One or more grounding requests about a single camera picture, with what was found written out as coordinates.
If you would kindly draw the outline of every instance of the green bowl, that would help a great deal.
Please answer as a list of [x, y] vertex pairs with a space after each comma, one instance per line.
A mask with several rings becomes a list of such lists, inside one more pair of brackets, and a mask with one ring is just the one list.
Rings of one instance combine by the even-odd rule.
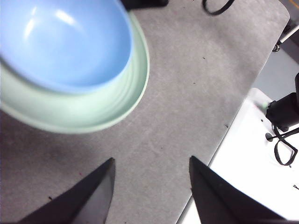
[[141, 100], [149, 78], [143, 31], [129, 13], [134, 52], [121, 77], [98, 92], [68, 95], [35, 86], [1, 65], [1, 109], [30, 126], [56, 133], [88, 133], [124, 119]]

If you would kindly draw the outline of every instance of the white platform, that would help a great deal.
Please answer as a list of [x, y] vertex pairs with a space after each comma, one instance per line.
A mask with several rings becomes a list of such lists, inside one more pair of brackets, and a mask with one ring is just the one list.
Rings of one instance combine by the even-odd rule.
[[[274, 145], [277, 139], [273, 142], [265, 139], [267, 132], [275, 135], [270, 121], [265, 117], [265, 110], [271, 101], [259, 89], [250, 90], [210, 168], [235, 188], [282, 217], [299, 220], [299, 190], [293, 187], [299, 187], [299, 156], [291, 167], [281, 166], [276, 161]], [[299, 147], [298, 135], [286, 140]], [[280, 144], [278, 149], [282, 162], [288, 161], [291, 151], [284, 144]], [[184, 213], [179, 223], [200, 224], [193, 198]]]

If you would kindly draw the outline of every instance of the black cable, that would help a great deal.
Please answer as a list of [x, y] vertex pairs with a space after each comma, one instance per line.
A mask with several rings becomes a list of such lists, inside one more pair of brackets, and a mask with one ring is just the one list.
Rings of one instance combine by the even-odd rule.
[[[298, 133], [298, 131], [299, 131], [299, 127], [295, 128], [294, 130], [291, 130], [291, 131], [289, 131], [289, 132], [280, 134], [280, 135], [281, 135], [281, 136], [284, 136], [284, 135], [289, 134], [289, 133], [296, 134], [296, 133]], [[275, 135], [275, 136], [272, 136], [272, 137], [270, 137], [270, 138], [267, 138], [267, 140], [269, 141], [269, 140], [274, 139], [274, 138], [278, 138], [278, 136], [276, 136], [276, 135]]]
[[234, 2], [234, 0], [228, 0], [228, 2], [221, 9], [219, 9], [219, 10], [217, 10], [215, 12], [211, 12], [206, 7], [206, 1], [207, 0], [202, 0], [202, 7], [204, 8], [205, 12], [208, 13], [209, 15], [220, 15], [221, 13], [225, 12], [226, 10], [228, 10], [228, 8]]
[[[291, 136], [291, 135], [293, 135], [293, 134], [297, 134], [297, 133], [299, 133], [299, 129], [296, 128], [296, 129], [293, 130], [294, 132], [290, 131], [289, 133], [286, 133], [284, 136], [282, 136], [282, 135], [279, 133], [279, 131], [278, 131], [278, 129], [277, 129], [277, 126], [274, 126], [274, 130], [273, 130], [273, 131], [274, 131], [274, 133], [277, 135], [277, 137], [279, 138], [278, 142], [275, 144], [275, 147], [274, 147], [274, 155], [275, 155], [275, 158], [276, 158], [277, 162], [279, 162], [280, 165], [283, 165], [283, 166], [289, 166], [289, 165], [291, 165], [291, 164], [294, 162], [294, 159], [295, 159], [295, 157], [296, 157], [296, 155], [297, 155], [297, 153], [298, 153], [298, 149], [296, 149], [294, 146], [292, 146], [290, 143], [288, 143], [288, 142], [285, 140], [285, 138], [287, 138], [287, 137], [289, 137], [289, 136]], [[280, 156], [279, 156], [279, 153], [278, 153], [278, 144], [279, 144], [279, 142], [283, 142], [283, 143], [285, 143], [288, 147], [290, 147], [290, 148], [294, 151], [293, 154], [292, 154], [292, 156], [290, 157], [289, 161], [286, 162], [286, 163], [283, 163], [283, 162], [281, 161], [281, 159], [280, 159]]]

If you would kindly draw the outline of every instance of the gray table surface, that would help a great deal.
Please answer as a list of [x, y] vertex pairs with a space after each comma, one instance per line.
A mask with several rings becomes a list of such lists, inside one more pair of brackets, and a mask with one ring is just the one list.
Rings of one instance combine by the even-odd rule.
[[107, 223], [174, 224], [191, 195], [189, 157], [210, 161], [289, 20], [278, 0], [237, 0], [218, 17], [207, 16], [199, 0], [170, 0], [135, 15], [150, 77], [122, 122], [65, 135], [1, 112], [2, 221], [21, 219], [114, 157]]

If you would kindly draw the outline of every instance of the stacked bowls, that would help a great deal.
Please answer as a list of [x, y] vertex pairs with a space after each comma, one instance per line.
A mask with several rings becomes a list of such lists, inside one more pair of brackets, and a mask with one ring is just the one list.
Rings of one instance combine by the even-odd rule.
[[1, 109], [37, 128], [86, 133], [140, 101], [143, 32], [119, 0], [1, 1]]

